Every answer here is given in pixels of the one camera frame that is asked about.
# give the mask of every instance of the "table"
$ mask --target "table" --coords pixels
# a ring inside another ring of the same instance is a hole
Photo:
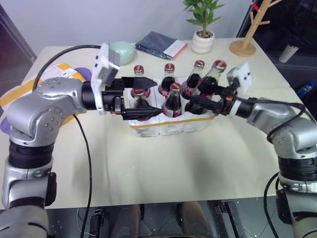
[[[234,40],[216,39],[207,55],[193,53],[188,42],[188,48],[172,61],[175,76],[188,75],[198,59],[206,62],[206,71],[215,59],[225,60],[227,71],[245,61],[229,51]],[[257,52],[249,60],[256,79],[250,96],[301,102],[258,44],[253,44]],[[63,49],[45,47],[26,78],[35,75],[49,58]],[[77,50],[56,63],[91,69],[97,52]],[[160,77],[167,62],[137,51],[133,61],[122,66],[117,76],[133,76],[134,65],[142,64],[147,77]],[[220,85],[227,85],[225,77]],[[79,115],[79,119],[92,156],[91,206],[257,197],[263,195],[268,179],[278,171],[277,156],[266,135],[241,118],[219,116],[203,131],[153,138],[138,138],[121,116],[100,116],[89,111]],[[0,133],[0,142],[3,170],[8,136]],[[57,196],[49,208],[85,207],[89,190],[88,159],[75,120],[60,129],[53,157]],[[268,193],[274,194],[274,188]]]

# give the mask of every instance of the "wooden coat rack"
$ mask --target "wooden coat rack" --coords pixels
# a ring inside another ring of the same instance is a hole
[[[270,21],[262,21],[266,11],[269,7],[274,6],[275,4],[281,2],[283,0],[263,0],[261,7],[258,7],[255,3],[251,3],[253,9],[255,9],[258,13],[256,18],[253,16],[253,12],[250,12],[250,20],[251,26],[248,30],[248,33],[243,41],[234,41],[230,45],[230,50],[235,55],[243,56],[243,57],[250,57],[254,55],[256,52],[256,48],[254,45],[250,43],[251,38],[253,37],[254,33],[256,32],[258,26],[269,24]]]

